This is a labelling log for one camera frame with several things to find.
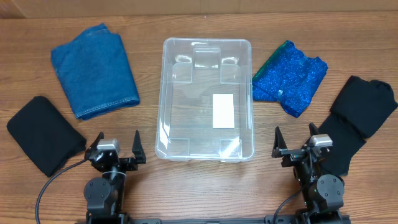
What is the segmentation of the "blue sparkly sequin garment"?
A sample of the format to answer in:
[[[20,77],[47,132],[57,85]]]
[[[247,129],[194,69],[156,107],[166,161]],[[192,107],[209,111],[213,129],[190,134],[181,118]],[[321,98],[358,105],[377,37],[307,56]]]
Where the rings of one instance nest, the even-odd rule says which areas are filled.
[[[253,100],[278,102],[287,114],[298,118],[312,102],[327,70],[320,57],[306,56],[287,40],[252,78]]]

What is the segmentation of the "black garment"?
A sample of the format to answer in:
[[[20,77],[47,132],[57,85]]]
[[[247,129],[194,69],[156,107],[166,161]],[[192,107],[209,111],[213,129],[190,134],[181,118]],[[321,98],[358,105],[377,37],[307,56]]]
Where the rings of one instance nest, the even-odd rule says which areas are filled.
[[[351,76],[318,128],[333,141],[333,148],[322,161],[323,172],[347,175],[351,158],[366,144],[397,108],[390,84]]]

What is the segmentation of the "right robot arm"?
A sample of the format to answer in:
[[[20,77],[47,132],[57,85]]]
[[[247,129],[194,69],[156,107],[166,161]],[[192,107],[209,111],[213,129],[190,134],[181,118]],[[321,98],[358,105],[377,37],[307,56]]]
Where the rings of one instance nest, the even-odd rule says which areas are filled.
[[[321,162],[330,152],[333,141],[318,128],[308,125],[311,137],[300,149],[289,150],[279,127],[275,128],[274,146],[271,156],[281,158],[282,167],[293,167],[295,179],[300,184],[298,192],[284,200],[273,215],[264,218],[265,223],[350,223],[343,216],[345,183],[341,177],[322,171]],[[284,205],[298,195],[303,195],[305,208],[293,215],[280,215]]]

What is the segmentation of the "blue denim jeans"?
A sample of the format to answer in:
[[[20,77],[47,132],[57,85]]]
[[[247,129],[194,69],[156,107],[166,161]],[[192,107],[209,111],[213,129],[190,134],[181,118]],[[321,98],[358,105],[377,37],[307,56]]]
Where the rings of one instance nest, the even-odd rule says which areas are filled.
[[[140,103],[122,38],[103,23],[52,49],[51,62],[76,119]]]

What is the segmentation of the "black cloth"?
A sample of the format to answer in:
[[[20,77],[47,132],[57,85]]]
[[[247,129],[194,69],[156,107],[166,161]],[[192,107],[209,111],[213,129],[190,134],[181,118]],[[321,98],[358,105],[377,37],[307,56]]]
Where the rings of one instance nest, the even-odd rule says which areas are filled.
[[[35,96],[7,123],[10,135],[47,177],[86,149],[86,139],[44,96]]]

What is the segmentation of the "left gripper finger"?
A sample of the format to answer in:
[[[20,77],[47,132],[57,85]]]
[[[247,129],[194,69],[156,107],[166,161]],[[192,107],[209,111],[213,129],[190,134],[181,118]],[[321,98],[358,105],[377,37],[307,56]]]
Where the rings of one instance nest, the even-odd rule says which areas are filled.
[[[135,155],[136,159],[145,159],[146,155],[141,143],[141,137],[138,130],[136,130],[134,135],[134,142],[132,145],[132,153]]]
[[[97,150],[97,145],[99,141],[103,138],[104,138],[104,133],[100,132],[99,135],[94,140],[94,142],[86,149],[85,155],[90,156],[93,151]]]

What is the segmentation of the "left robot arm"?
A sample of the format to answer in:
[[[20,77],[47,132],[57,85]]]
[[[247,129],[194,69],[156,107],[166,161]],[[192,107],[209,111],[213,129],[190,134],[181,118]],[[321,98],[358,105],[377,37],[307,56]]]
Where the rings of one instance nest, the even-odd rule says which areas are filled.
[[[126,173],[137,171],[139,164],[146,163],[139,131],[135,132],[132,145],[133,157],[119,157],[117,139],[106,140],[103,133],[85,151],[85,159],[101,173],[88,181],[84,188],[87,201],[87,223],[132,223],[132,218],[123,212]]]

